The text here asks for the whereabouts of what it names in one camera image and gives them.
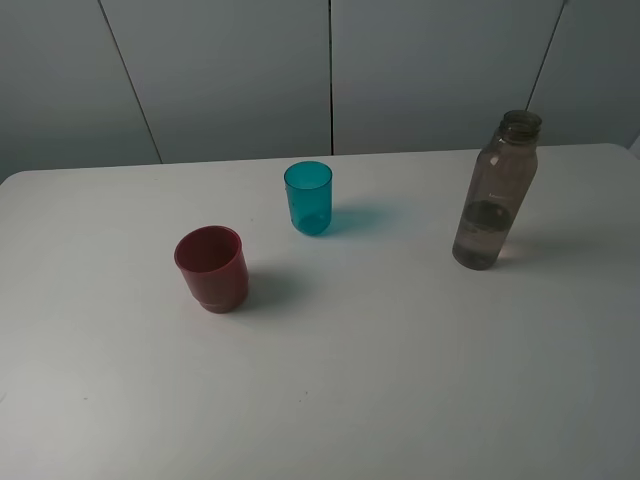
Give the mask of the teal translucent plastic cup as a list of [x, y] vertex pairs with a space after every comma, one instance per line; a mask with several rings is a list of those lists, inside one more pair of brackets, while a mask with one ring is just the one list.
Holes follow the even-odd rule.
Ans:
[[331, 223], [332, 179], [329, 166], [318, 161], [301, 161], [284, 173], [291, 223], [299, 232], [315, 236]]

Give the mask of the transparent grey plastic bottle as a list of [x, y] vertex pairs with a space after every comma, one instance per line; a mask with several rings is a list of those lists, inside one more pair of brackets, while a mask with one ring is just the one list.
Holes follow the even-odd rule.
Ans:
[[461, 265], [495, 264], [537, 172], [541, 126], [535, 113], [509, 111], [480, 151], [452, 247]]

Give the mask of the red plastic cup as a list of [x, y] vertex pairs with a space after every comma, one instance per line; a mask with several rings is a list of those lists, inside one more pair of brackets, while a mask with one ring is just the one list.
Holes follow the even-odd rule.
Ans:
[[174, 261], [192, 296], [209, 312], [231, 312], [248, 296], [242, 241], [228, 227], [205, 226], [190, 232], [177, 244]]

